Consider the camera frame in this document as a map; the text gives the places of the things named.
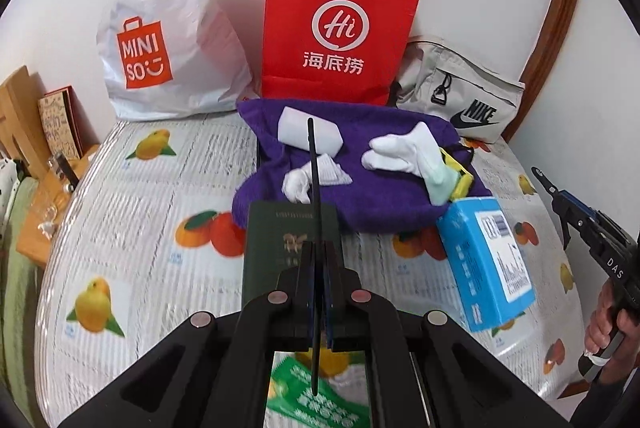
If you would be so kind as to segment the person's right hand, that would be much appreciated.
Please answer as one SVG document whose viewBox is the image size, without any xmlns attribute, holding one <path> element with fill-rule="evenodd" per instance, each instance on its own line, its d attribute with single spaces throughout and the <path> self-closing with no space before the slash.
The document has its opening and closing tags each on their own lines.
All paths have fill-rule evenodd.
<svg viewBox="0 0 640 428">
<path fill-rule="evenodd" d="M 613 326 L 616 325 L 625 338 L 612 358 L 601 370 L 599 382 L 602 385 L 613 385 L 624 382 L 634 369 L 639 353 L 639 320 L 629 315 L 626 310 L 620 311 L 617 318 L 612 316 L 614 304 L 614 287 L 609 279 L 604 283 L 598 297 L 597 309 L 590 316 L 585 333 L 585 347 L 596 353 L 606 348 L 611 342 Z"/>
</svg>

